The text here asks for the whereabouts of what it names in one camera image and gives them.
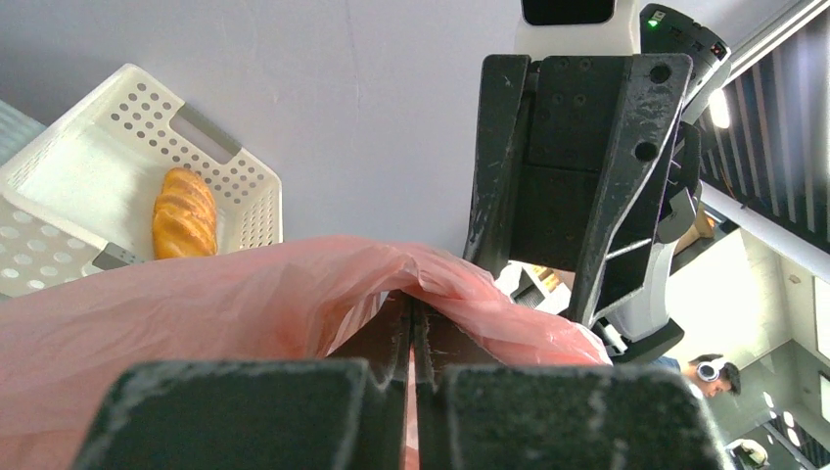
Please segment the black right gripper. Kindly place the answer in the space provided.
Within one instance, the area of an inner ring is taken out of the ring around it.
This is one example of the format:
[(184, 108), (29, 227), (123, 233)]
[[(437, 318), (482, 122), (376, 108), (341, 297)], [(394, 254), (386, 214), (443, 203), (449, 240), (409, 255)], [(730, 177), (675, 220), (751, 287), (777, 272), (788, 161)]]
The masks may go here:
[[(463, 259), (497, 276), (511, 256), (575, 274), (567, 317), (594, 328), (649, 316), (701, 192), (698, 132), (681, 119), (685, 54), (490, 55), (481, 72)], [(519, 167), (522, 169), (514, 213)]]

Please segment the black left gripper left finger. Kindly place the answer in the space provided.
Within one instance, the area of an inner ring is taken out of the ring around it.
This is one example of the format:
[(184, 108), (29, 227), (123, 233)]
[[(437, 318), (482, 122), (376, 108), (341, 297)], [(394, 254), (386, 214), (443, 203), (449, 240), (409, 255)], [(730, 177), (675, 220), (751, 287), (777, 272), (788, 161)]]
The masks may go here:
[(76, 469), (399, 469), (413, 302), (319, 360), (153, 361), (110, 387)]

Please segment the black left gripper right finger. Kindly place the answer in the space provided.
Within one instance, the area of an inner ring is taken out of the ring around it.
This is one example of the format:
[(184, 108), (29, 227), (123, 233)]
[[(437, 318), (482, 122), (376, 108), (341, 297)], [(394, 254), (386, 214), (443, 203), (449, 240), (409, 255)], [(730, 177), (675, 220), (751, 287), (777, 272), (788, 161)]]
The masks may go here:
[(509, 366), (413, 307), (422, 469), (729, 469), (701, 392), (644, 365)]

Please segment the croissant bread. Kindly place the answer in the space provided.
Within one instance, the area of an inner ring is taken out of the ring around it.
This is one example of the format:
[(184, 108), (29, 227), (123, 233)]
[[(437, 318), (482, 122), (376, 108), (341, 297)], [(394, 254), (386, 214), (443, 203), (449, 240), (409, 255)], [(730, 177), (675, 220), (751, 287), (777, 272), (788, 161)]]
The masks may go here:
[(196, 172), (175, 167), (165, 174), (154, 203), (151, 230), (155, 259), (218, 253), (216, 202)]

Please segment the pink plastic bag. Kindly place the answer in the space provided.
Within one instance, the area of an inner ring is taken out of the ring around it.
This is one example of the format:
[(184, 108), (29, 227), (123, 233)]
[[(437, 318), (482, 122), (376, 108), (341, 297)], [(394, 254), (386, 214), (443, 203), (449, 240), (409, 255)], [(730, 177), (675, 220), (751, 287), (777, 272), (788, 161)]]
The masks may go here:
[(606, 365), (586, 327), (425, 245), (321, 237), (105, 271), (1, 304), (1, 465), (65, 469), (110, 384), (149, 360), (321, 358), (399, 290), (511, 365)]

